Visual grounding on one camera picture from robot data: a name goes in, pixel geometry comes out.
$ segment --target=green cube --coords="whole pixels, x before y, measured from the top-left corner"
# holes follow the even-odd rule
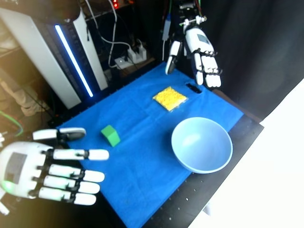
[[[115,147],[120,142],[117,131],[111,125],[107,125],[104,129],[101,130],[101,133],[106,137],[110,145],[113,147]]]

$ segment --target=green cable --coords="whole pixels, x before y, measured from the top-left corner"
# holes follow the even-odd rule
[[[17,120],[15,120],[13,117],[11,117],[11,116],[5,114],[5,113],[2,112],[2,111],[0,111],[0,114],[1,114],[2,116],[4,116],[5,118],[9,119],[10,121],[12,121],[15,125],[17,125],[17,126],[20,128],[19,132],[15,135],[15,137],[20,136],[20,135],[23,134],[23,127],[21,126],[21,124],[20,124]]]
[[[171,8],[172,8],[172,0],[170,0],[169,13],[171,13]]]

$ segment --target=white floor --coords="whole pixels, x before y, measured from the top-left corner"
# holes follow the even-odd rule
[[[304,80],[261,124],[190,228],[304,228]]]

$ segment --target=green light on robot hand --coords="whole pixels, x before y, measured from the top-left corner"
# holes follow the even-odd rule
[[[14,189],[14,184],[10,181],[5,180],[2,182],[2,187],[6,192],[11,193]]]

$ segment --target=bag of yellow beads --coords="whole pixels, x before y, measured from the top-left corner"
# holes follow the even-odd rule
[[[181,103],[185,102],[187,100],[187,97],[169,86],[155,95],[153,99],[160,103],[168,111],[172,111]]]

